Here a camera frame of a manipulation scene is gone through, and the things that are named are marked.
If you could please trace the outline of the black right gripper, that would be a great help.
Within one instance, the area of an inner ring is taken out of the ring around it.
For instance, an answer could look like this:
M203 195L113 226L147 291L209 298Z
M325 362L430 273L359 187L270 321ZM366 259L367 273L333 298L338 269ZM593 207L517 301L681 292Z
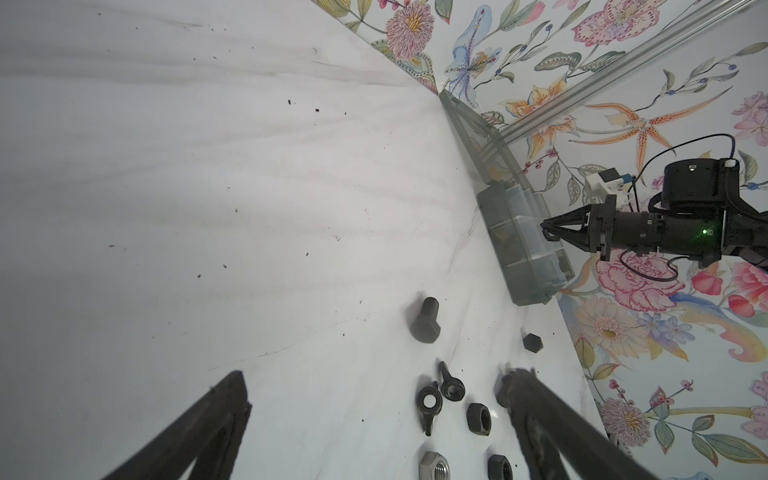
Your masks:
M734 256L765 270L767 214L741 198L739 180L733 158L676 161L665 167L662 192L647 211L585 205L543 220L542 234L605 261L619 248L684 256L702 268Z

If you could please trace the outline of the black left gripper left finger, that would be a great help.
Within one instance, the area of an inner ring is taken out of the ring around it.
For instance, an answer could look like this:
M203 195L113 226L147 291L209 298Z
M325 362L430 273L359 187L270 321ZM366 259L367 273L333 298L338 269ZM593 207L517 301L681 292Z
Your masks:
M228 479L252 405L241 371L232 371L109 479Z

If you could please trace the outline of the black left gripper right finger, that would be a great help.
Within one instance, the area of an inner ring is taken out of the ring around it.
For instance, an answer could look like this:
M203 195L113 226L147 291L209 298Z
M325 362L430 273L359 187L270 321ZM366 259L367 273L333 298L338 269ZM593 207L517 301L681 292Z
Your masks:
M646 479L654 475L622 453L531 370L500 376L497 402L510 416L531 479Z

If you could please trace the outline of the black hex nut lower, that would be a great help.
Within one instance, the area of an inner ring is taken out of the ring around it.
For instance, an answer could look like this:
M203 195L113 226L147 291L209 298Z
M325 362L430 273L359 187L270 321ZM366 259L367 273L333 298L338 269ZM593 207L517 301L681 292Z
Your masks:
M513 468L506 456L493 454L487 459L487 478L489 480L513 479Z

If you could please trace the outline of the black hex nut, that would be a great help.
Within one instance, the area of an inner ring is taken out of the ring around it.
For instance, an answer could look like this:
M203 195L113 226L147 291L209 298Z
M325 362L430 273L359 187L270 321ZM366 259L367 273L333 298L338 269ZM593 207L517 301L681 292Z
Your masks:
M513 468L506 456L493 454L487 459L487 478L489 480L513 479Z
M482 403L470 403L466 410L467 425L470 432L479 436L489 436L492 430L492 417L489 408Z

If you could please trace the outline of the grey plastic organizer box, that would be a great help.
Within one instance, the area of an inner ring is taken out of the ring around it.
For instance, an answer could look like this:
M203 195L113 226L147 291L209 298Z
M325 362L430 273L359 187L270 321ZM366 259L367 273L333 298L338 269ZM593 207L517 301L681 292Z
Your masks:
M486 186L476 198L513 303L548 303L574 272L563 244L542 233L543 196L488 119L446 90L438 98Z

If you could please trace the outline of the black bolt right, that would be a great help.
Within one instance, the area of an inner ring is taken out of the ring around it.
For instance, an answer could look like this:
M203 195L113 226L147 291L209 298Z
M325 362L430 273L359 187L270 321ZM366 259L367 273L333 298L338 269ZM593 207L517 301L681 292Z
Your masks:
M522 342L524 348L531 353L538 353L543 349L543 340L536 334L526 334L523 337Z

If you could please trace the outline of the black wing nut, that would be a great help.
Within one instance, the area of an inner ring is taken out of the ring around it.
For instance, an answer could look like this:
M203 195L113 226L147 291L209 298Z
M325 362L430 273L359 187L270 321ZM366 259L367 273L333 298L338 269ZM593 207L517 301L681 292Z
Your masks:
M416 394L415 404L422 430L426 436L431 436L435 418L443 408L443 398L438 383L433 381L422 387Z
M466 395L466 387L464 383L450 373L445 361L440 361L438 363L438 370L442 377L442 383L440 385L442 396L451 402L462 401Z

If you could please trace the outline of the silver hex nut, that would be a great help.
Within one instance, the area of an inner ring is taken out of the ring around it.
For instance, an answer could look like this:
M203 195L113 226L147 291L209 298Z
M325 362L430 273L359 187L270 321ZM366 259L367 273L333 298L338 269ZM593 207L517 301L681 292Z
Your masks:
M427 451L419 462L420 480L450 480L451 471L448 461L441 454Z

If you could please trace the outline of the black hex bolt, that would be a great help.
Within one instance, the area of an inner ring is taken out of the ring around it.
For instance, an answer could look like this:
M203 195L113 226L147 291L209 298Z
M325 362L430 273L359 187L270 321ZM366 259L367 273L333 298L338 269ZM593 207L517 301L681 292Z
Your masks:
M424 299L420 312L409 325L414 339L421 343L432 344L440 336L441 327L437 322L439 301L434 297Z

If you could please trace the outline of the aluminium corner post right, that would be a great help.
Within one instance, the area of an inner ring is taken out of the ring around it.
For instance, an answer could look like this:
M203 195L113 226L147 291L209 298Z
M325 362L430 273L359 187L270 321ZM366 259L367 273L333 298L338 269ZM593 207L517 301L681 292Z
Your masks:
M691 13L680 17L660 30L650 40L632 49L621 59L592 74L588 79L569 87L565 93L522 120L500 130L500 138L510 143L578 108L594 95L631 74L639 73L650 64L700 34L758 4L756 0L705 1Z

